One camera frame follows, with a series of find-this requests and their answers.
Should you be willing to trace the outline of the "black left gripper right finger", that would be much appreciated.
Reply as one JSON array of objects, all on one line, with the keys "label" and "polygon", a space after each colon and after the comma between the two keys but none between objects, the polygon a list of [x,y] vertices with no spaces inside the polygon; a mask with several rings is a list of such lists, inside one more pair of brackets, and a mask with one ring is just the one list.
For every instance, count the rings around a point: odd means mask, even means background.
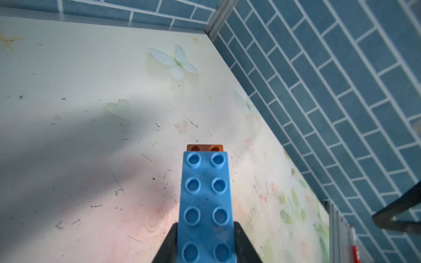
[{"label": "black left gripper right finger", "polygon": [[239,222],[234,221],[234,243],[238,263],[262,263]]}]

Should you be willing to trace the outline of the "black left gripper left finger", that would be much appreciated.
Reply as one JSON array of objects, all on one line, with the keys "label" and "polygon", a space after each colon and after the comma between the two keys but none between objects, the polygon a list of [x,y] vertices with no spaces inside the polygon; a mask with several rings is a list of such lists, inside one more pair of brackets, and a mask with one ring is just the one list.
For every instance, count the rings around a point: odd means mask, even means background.
[{"label": "black left gripper left finger", "polygon": [[176,263],[178,223],[174,223],[156,253],[152,263]]}]

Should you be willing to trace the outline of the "light blue long lego brick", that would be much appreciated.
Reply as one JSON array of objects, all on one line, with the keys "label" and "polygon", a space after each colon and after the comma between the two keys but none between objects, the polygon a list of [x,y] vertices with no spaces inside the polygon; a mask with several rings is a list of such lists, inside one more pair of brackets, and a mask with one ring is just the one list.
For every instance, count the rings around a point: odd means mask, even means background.
[{"label": "light blue long lego brick", "polygon": [[235,263],[226,152],[184,152],[179,204],[177,262]]}]

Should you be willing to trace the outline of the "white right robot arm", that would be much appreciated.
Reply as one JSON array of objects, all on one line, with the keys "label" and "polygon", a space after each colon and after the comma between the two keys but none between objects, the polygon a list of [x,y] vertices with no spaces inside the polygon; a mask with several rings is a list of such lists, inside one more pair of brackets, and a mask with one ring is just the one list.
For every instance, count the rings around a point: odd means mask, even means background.
[{"label": "white right robot arm", "polygon": [[408,220],[393,220],[393,217],[408,211],[410,208],[417,206],[420,203],[421,182],[418,182],[400,198],[396,199],[394,202],[372,215],[372,219],[374,223],[381,229],[420,235],[420,221],[415,222]]}]

